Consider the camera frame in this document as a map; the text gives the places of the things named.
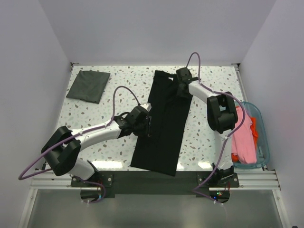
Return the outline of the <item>black t shirt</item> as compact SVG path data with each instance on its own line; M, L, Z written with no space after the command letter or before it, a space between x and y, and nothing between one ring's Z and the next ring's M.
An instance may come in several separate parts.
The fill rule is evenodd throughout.
M148 102L150 136L138 137L131 167L175 176L192 96L178 96L176 74L156 70Z

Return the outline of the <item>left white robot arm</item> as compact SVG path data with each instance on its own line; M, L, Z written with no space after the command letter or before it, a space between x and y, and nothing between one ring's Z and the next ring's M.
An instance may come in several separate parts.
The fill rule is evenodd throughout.
M56 176L70 174L81 178L87 186L98 182L99 171L79 153L103 141L119 139L130 134L148 136L151 128L150 103L136 106L131 112L115 116L107 123L83 129L59 127L43 147L41 153Z

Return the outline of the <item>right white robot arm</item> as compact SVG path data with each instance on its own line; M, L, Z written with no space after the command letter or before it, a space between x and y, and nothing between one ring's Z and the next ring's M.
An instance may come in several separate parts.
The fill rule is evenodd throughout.
M192 96L203 101L207 106L207 121L214 132L218 159L213 163L212 182L221 187L228 182L234 173L232 154L232 130L238 122L234 99L230 92L218 93L202 85L198 77L193 77L187 67L176 70L178 80L177 96L190 98Z

